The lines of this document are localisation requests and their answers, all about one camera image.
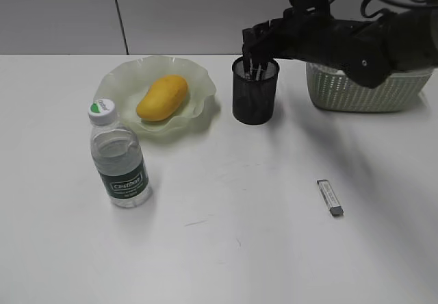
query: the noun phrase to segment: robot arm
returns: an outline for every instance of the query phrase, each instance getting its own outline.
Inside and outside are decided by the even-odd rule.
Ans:
[[[386,13],[374,22],[331,16],[329,0],[289,0],[283,18],[243,31],[245,60],[298,59],[343,70],[375,88],[394,72],[438,66],[438,10]]]

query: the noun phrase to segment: white wall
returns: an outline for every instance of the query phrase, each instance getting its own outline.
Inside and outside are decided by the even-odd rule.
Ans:
[[[124,54],[114,0],[0,0],[0,54]]]
[[[337,18],[361,18],[362,0],[333,4]],[[119,0],[130,53],[239,53],[241,30],[280,17],[287,0]]]

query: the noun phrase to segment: water bottle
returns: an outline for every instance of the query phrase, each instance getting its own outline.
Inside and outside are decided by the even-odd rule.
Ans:
[[[91,156],[112,203],[123,208],[143,204],[151,187],[136,134],[120,122],[111,100],[95,101],[88,116]]]

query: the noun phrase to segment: yellow mango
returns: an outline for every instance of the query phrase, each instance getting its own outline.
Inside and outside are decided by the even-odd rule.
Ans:
[[[137,105],[137,115],[146,121],[162,121],[175,112],[188,92],[187,81],[170,75],[158,79]]]

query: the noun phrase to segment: green bottle label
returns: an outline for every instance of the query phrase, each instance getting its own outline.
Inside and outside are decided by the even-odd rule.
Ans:
[[[101,113],[101,111],[99,109],[99,106],[97,104],[95,104],[95,103],[93,103],[91,105],[90,109],[91,109],[91,112],[94,112],[95,114],[100,114]]]
[[[120,176],[108,176],[102,173],[101,179],[108,194],[117,199],[130,199],[138,196],[149,183],[144,160],[132,172]]]

